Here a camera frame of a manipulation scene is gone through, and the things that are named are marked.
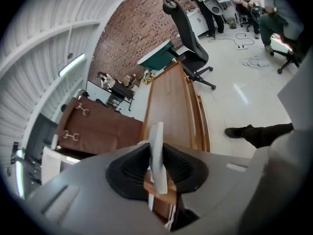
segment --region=black office chair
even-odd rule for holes
[[[178,55],[171,49],[168,51],[175,56],[177,61],[181,61],[185,73],[191,80],[206,84],[215,90],[215,85],[205,81],[200,76],[207,70],[212,71],[213,67],[209,66],[201,71],[197,71],[207,63],[209,55],[198,43],[186,13],[175,0],[163,0],[163,11],[172,16],[179,31],[182,44],[190,49],[182,55]]]
[[[297,68],[299,68],[301,61],[310,48],[310,45],[308,44],[309,41],[307,41],[308,39],[309,38],[306,35],[306,30],[303,30],[297,41],[284,38],[284,43],[289,45],[292,48],[292,51],[288,51],[286,53],[274,49],[273,52],[270,53],[271,56],[273,56],[274,53],[277,53],[286,57],[287,59],[287,62],[277,70],[278,74],[283,73],[283,69],[286,68],[289,64],[295,64]]]
[[[248,18],[246,15],[242,15],[240,13],[239,6],[237,4],[235,4],[235,5],[236,5],[236,10],[239,14],[240,27],[242,28],[242,27],[244,27],[245,24],[247,24],[248,26],[246,27],[246,30],[247,30],[247,32],[249,32],[249,28],[252,26],[252,24],[248,21]]]

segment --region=teal table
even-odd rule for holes
[[[150,51],[143,58],[141,58],[137,64],[151,70],[159,71],[167,66],[173,58],[175,58],[169,50],[176,52],[171,40],[167,40],[154,50]]]

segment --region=metal handle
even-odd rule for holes
[[[75,109],[82,109],[83,115],[84,115],[84,116],[88,116],[89,110],[88,110],[88,109],[84,109],[84,108],[82,107],[82,105],[83,105],[82,103],[78,103],[78,106],[76,106]]]
[[[65,130],[64,133],[65,134],[64,134],[63,138],[65,138],[65,139],[67,139],[68,137],[71,137],[74,141],[78,141],[79,140],[79,133],[75,133],[74,135],[70,135],[68,133],[68,130]]]

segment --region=tiled floor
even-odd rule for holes
[[[217,88],[213,91],[198,82],[195,82],[195,88],[205,104],[212,152],[251,158],[255,148],[243,139],[229,139],[225,136],[224,129],[248,124],[258,127],[290,122],[277,93],[292,78],[297,69],[294,65],[289,65],[279,75],[277,69],[286,61],[285,58],[278,54],[274,57],[269,56],[265,53],[261,40],[255,40],[254,47],[240,51],[233,41],[218,40],[218,38],[235,39],[235,35],[239,32],[245,33],[245,28],[227,29],[225,33],[217,34],[217,39],[213,43],[209,43],[206,36],[200,36],[200,44],[209,54],[206,66],[214,68],[212,72],[205,72],[202,77],[215,84]],[[246,36],[254,39],[253,32],[246,33]],[[236,43],[249,44],[252,41],[236,40]],[[275,49],[285,49],[276,42],[272,42],[272,46]],[[183,47],[178,50],[178,53],[185,50],[186,48]],[[270,66],[258,70],[241,64],[241,58],[255,55],[267,60]],[[135,94],[132,111],[128,112],[128,107],[121,106],[122,113],[144,120],[149,90],[150,86],[141,84]]]

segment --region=white ceiling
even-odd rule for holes
[[[39,113],[56,121],[60,107],[85,88],[92,55],[123,0],[27,0],[0,44],[0,165],[10,164],[14,141],[25,148]],[[60,78],[81,53],[86,61]]]

